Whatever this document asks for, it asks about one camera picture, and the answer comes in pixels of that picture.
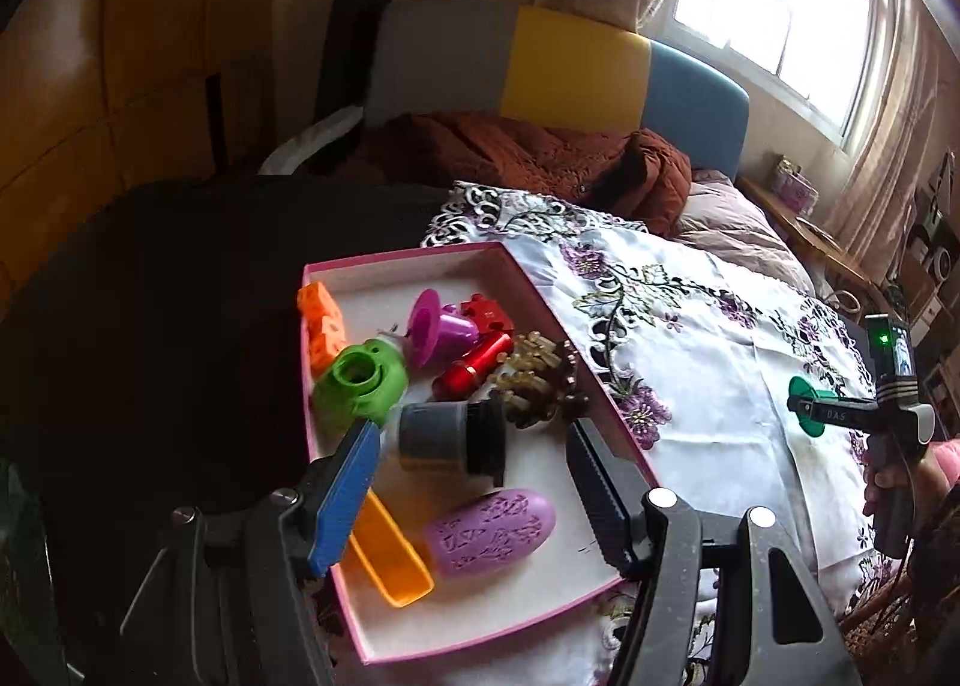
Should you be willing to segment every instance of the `green toy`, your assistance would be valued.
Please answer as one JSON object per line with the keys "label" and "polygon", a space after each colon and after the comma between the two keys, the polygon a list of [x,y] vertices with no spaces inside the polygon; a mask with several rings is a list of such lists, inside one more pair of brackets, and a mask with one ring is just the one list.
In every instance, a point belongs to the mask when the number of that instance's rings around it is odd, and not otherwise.
{"label": "green toy", "polygon": [[[837,395],[833,391],[824,391],[814,388],[803,378],[793,378],[790,381],[790,395],[800,396],[804,399],[836,399]],[[800,428],[811,437],[819,437],[824,433],[827,427],[820,421],[814,421],[806,415],[797,413],[797,420],[800,421]]]}
{"label": "green toy", "polygon": [[313,388],[314,421],[331,436],[342,435],[357,418],[382,427],[406,389],[403,357],[389,341],[374,338],[350,345]]}

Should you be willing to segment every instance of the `small screen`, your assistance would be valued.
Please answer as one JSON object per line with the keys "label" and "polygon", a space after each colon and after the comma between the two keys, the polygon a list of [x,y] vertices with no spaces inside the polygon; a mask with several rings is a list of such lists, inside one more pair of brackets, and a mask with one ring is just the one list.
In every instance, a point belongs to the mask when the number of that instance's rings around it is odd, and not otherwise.
{"label": "small screen", "polygon": [[906,331],[904,331],[903,328],[894,328],[893,333],[896,376],[899,376],[899,378],[912,378],[913,358],[910,355],[910,340],[907,338]]}

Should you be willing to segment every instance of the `purple embossed object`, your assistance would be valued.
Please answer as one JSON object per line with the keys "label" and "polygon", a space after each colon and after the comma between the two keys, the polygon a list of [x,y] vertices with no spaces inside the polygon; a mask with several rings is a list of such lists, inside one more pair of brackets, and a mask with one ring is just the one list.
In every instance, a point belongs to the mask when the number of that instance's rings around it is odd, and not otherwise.
{"label": "purple embossed object", "polygon": [[474,499],[429,523],[424,538],[434,569],[446,577],[481,574],[531,555],[553,531],[557,514],[546,497],[506,488]]}

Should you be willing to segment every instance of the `brown cluster toy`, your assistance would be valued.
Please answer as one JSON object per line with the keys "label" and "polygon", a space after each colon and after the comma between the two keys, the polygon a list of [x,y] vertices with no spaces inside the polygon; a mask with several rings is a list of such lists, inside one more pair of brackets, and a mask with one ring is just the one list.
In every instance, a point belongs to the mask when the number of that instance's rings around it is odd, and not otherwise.
{"label": "brown cluster toy", "polygon": [[508,421],[526,429],[557,414],[576,418],[587,409],[587,397],[576,392],[577,354],[570,342],[558,345],[539,331],[514,337],[514,351],[501,352],[498,363],[507,369],[491,375],[494,395],[503,403]]}

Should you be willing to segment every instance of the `red cylinder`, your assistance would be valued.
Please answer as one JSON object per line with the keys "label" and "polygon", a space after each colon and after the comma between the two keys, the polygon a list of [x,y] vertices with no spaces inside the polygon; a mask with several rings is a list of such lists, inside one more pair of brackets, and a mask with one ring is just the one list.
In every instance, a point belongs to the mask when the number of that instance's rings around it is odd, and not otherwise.
{"label": "red cylinder", "polygon": [[506,331],[493,331],[473,350],[458,358],[433,381],[433,395],[439,402],[460,402],[483,385],[496,369],[496,357],[514,350],[514,338]]}

